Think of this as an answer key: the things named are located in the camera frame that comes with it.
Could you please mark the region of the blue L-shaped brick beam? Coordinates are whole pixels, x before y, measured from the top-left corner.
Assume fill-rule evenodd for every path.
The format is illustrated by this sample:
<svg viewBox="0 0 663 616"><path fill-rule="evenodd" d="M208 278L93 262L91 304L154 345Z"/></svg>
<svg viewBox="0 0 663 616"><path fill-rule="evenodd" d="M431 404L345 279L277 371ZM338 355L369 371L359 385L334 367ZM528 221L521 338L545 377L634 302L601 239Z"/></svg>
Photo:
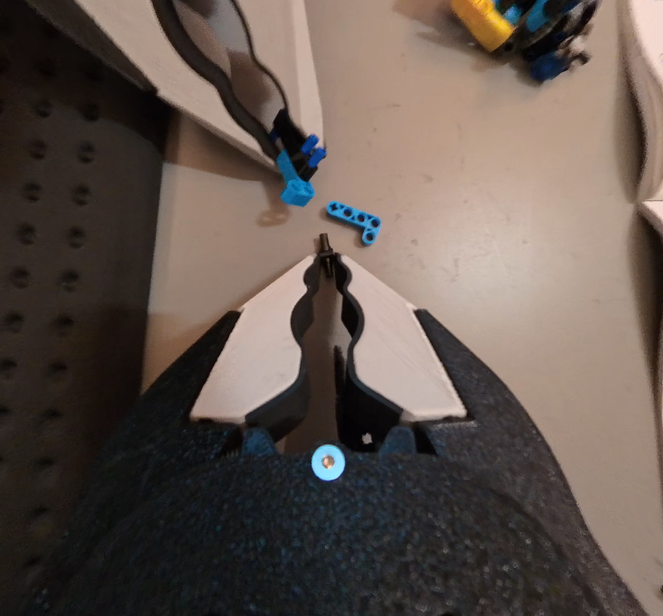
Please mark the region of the blue L-shaped brick beam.
<svg viewBox="0 0 663 616"><path fill-rule="evenodd" d="M375 243L383 225L380 217L338 201L330 201L326 206L326 213L335 221L357 230L364 246Z"/></svg>

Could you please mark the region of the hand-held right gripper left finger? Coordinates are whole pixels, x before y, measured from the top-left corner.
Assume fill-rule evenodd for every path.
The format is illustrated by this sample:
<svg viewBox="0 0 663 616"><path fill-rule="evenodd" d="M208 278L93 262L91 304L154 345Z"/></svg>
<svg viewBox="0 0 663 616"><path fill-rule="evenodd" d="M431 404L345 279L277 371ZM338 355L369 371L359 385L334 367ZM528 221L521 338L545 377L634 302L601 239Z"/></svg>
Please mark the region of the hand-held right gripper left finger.
<svg viewBox="0 0 663 616"><path fill-rule="evenodd" d="M317 292L318 259L310 255L239 309L191 421L262 428L280 442L305 419L310 376L304 336Z"/></svg>

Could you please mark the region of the black perforated panel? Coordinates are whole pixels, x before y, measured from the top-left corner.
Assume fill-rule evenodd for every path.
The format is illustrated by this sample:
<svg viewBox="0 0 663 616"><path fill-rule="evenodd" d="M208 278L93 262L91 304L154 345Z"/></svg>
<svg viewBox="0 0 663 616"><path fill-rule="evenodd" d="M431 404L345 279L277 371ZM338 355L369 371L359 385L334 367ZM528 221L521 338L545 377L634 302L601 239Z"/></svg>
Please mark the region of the black perforated panel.
<svg viewBox="0 0 663 616"><path fill-rule="evenodd" d="M1 0L1 614L136 400L170 108Z"/></svg>

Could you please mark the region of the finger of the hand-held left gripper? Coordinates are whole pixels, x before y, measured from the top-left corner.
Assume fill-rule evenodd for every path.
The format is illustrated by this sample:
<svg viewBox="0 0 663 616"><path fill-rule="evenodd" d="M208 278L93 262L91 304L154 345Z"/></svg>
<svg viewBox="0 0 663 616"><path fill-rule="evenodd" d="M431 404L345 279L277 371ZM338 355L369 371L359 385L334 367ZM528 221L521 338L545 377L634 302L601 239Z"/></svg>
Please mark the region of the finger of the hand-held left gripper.
<svg viewBox="0 0 663 616"><path fill-rule="evenodd" d="M266 129L287 108L305 135L324 140L304 0L181 0L181 21Z"/></svg>
<svg viewBox="0 0 663 616"><path fill-rule="evenodd" d="M276 172L266 128L239 102L225 49L181 0L74 0L158 98Z"/></svg>

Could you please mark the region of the open instruction booklet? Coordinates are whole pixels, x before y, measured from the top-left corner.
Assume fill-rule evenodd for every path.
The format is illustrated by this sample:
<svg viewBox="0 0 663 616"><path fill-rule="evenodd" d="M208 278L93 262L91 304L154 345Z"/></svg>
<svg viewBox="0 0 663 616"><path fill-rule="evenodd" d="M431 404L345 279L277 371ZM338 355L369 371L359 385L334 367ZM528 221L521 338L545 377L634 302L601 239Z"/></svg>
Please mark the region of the open instruction booklet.
<svg viewBox="0 0 663 616"><path fill-rule="evenodd" d="M620 0L626 69L641 116L641 214L662 239L662 0Z"/></svg>

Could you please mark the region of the blue yellow toy vehicle assembly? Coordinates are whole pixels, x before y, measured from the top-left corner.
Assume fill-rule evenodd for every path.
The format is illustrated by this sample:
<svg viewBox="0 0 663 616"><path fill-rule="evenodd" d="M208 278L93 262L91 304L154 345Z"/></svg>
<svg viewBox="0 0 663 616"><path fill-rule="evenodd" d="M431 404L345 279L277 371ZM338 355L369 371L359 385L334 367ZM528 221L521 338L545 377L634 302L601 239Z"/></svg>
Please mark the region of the blue yellow toy vehicle assembly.
<svg viewBox="0 0 663 616"><path fill-rule="evenodd" d="M601 0L450 0L453 15L487 52L520 59L536 83L591 59L585 39Z"/></svg>

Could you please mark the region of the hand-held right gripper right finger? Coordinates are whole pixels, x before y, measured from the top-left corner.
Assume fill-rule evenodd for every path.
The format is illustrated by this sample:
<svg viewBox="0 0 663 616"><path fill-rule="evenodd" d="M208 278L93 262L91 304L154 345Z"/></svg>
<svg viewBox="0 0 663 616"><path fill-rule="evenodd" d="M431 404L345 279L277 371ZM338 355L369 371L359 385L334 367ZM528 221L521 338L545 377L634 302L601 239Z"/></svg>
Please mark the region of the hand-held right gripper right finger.
<svg viewBox="0 0 663 616"><path fill-rule="evenodd" d="M460 422L467 408L424 329L424 312L358 262L336 255L347 352L336 351L341 443L375 452L397 426Z"/></svg>

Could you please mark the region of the grey desk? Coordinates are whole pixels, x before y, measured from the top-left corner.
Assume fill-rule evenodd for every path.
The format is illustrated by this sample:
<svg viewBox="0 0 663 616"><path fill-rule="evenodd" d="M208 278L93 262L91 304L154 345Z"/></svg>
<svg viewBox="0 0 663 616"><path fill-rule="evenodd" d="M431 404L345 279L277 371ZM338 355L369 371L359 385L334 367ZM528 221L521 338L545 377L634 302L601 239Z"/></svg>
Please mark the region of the grey desk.
<svg viewBox="0 0 663 616"><path fill-rule="evenodd" d="M662 614L660 243L620 0L591 61L540 87L475 48L449 0L305 0L327 158L305 208L188 117L171 123L145 389L227 310L331 245L427 309L518 397L593 536ZM381 218L371 246L330 201Z"/></svg>

